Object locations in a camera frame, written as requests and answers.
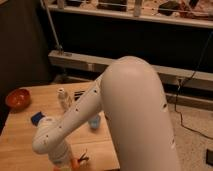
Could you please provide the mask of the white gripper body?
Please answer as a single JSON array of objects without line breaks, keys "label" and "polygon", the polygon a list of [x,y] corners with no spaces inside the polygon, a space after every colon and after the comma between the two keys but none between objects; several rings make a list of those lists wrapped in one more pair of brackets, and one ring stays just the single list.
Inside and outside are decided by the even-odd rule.
[{"label": "white gripper body", "polygon": [[53,164],[53,171],[73,171],[71,166],[73,153],[70,145],[66,141],[62,141],[54,147],[48,153],[48,158]]}]

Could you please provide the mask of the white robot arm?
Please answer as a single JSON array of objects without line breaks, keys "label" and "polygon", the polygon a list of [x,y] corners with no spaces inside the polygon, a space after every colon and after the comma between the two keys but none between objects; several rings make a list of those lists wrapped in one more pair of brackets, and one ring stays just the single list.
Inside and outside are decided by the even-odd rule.
[{"label": "white robot arm", "polygon": [[103,112],[121,171],[181,171],[162,82],[145,60],[112,62],[59,119],[42,118],[32,148],[56,166],[71,157],[65,138]]}]

